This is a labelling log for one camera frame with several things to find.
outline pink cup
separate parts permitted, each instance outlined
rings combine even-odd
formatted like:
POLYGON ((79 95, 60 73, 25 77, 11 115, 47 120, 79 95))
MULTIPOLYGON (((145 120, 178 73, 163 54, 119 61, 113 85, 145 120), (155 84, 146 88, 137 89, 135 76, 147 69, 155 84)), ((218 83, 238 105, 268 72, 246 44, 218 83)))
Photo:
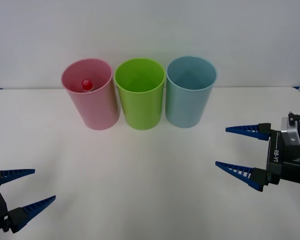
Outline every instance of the pink cup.
POLYGON ((76 61, 61 76, 63 87, 88 128, 108 129, 119 119, 120 110, 112 77, 109 64, 96 58, 76 61), (85 92, 82 87, 84 79, 92 82, 92 91, 85 92))

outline white table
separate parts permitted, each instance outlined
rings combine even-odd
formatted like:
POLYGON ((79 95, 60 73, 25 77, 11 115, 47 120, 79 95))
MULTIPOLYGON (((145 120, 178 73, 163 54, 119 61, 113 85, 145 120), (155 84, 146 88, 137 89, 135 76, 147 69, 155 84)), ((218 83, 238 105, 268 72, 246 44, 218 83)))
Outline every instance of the white table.
POLYGON ((225 127, 300 114, 292 87, 214 88, 189 129, 162 116, 130 128, 121 113, 104 131, 87 128, 66 91, 0 90, 0 169, 36 173, 0 187, 14 209, 56 201, 0 240, 300 240, 300 184, 258 192, 215 161, 265 168, 268 143, 225 127))

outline cup rim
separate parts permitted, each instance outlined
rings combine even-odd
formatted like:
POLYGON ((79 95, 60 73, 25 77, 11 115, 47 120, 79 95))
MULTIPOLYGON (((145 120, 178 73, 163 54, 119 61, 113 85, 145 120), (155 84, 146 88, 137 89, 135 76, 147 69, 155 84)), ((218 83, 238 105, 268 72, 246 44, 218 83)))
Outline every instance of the cup rim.
POLYGON ((114 72, 113 79, 114 79, 114 82, 115 82, 115 84, 117 85, 117 87, 120 88, 121 90, 127 92, 127 93, 131 93, 131 94, 146 94, 146 93, 150 93, 150 92, 152 92, 152 91, 154 91, 154 90, 160 88, 160 87, 165 83, 165 80, 166 80, 166 71, 165 71, 165 68, 164 68, 159 62, 157 62, 157 61, 155 61, 155 60, 153 60, 153 59, 151 59, 151 58, 147 58, 147 57, 135 57, 135 58, 131 58, 131 59, 129 59, 129 60, 124 61, 123 63, 121 63, 121 64, 116 68, 116 70, 115 70, 115 72, 114 72), (156 86, 155 88, 153 88, 153 89, 151 89, 151 90, 149 90, 149 91, 129 91, 129 90, 123 88, 122 86, 120 86, 120 85, 118 84, 117 79, 116 79, 116 73, 117 73, 118 69, 119 69, 123 64, 128 63, 128 62, 130 62, 130 61, 134 61, 134 60, 140 60, 140 59, 150 60, 150 61, 152 61, 152 62, 158 64, 158 65, 162 68, 162 70, 163 70, 163 79, 162 79, 161 83, 160 83, 158 86, 156 86))
POLYGON ((213 85, 216 83, 217 78, 218 78, 218 71, 217 71, 215 65, 213 65, 209 60, 207 60, 207 59, 205 59, 205 58, 203 58, 203 57, 200 57, 200 56, 186 55, 186 56, 177 57, 177 58, 175 58, 172 62, 169 63, 169 65, 166 67, 166 78, 169 80, 169 82, 170 82, 172 85, 176 86, 176 87, 179 88, 179 89, 182 89, 182 90, 185 90, 185 91, 190 91, 190 92, 199 92, 199 91, 207 90, 207 89, 213 87, 213 85), (169 66, 170 66, 174 61, 176 61, 176 60, 178 60, 178 59, 182 59, 182 58, 196 58, 196 59, 201 59, 201 60, 204 60, 204 61, 206 61, 207 63, 211 64, 211 66, 212 66, 212 67, 214 68, 214 70, 215 70, 215 79, 214 79, 213 83, 211 83, 209 86, 207 86, 207 87, 205 87, 205 88, 200 88, 200 89, 188 89, 188 88, 184 88, 184 87, 181 87, 181 86, 175 84, 175 83, 170 79, 170 77, 169 77, 169 75, 168 75, 168 68, 169 68, 169 66))
POLYGON ((71 93, 73 93, 73 94, 85 95, 85 94, 96 93, 96 92, 98 92, 99 90, 102 90, 103 88, 105 88, 105 87, 111 82, 112 78, 113 78, 113 71, 112 71, 112 68, 111 68, 111 66, 110 66, 110 64, 109 64, 108 62, 106 62, 105 60, 102 60, 102 59, 100 59, 100 58, 89 57, 89 58, 83 58, 83 59, 80 59, 80 60, 78 60, 78 61, 75 61, 75 62, 71 63, 69 66, 67 66, 66 69, 63 71, 63 73, 62 73, 62 75, 61 75, 61 85, 62 85, 63 88, 66 89, 68 92, 71 92, 71 93), (67 87, 65 87, 65 85, 64 85, 64 82, 63 82, 63 80, 62 80, 63 77, 64 77, 64 74, 65 74, 65 72, 66 72, 70 67, 72 67, 73 65, 75 65, 75 64, 77 64, 77 63, 79 63, 79 62, 85 61, 85 60, 98 60, 98 61, 100 61, 100 62, 105 63, 105 64, 110 68, 110 71, 111 71, 110 78, 109 78, 109 80, 108 80, 102 87, 100 87, 100 88, 98 88, 98 89, 96 89, 96 90, 93 90, 93 91, 87 91, 87 92, 77 92, 77 91, 72 91, 72 90, 68 89, 67 87))

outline plastic cup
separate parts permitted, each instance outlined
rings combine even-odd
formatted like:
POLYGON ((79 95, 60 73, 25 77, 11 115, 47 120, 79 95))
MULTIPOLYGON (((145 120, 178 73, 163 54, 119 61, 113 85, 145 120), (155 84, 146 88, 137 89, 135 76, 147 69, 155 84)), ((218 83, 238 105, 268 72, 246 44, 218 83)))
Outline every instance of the plastic cup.
POLYGON ((96 58, 76 61, 64 70, 61 83, 88 128, 104 130, 118 121, 120 110, 113 72, 107 62, 96 58), (92 82, 91 91, 83 89, 85 79, 92 82))
POLYGON ((200 57, 183 56, 166 70, 165 117, 176 127, 197 125, 217 79, 215 67, 200 57))
POLYGON ((165 69, 147 58, 134 58, 117 68, 114 81, 130 127, 147 130, 159 123, 165 79, 165 69))

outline light blue cup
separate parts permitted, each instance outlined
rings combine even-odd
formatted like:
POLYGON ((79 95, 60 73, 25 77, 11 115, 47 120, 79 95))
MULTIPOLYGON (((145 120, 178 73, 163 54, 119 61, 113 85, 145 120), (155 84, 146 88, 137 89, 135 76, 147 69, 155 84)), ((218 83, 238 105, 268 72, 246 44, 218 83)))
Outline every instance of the light blue cup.
POLYGON ((215 67, 200 57, 183 56, 166 70, 165 117, 176 127, 197 125, 217 79, 215 67))

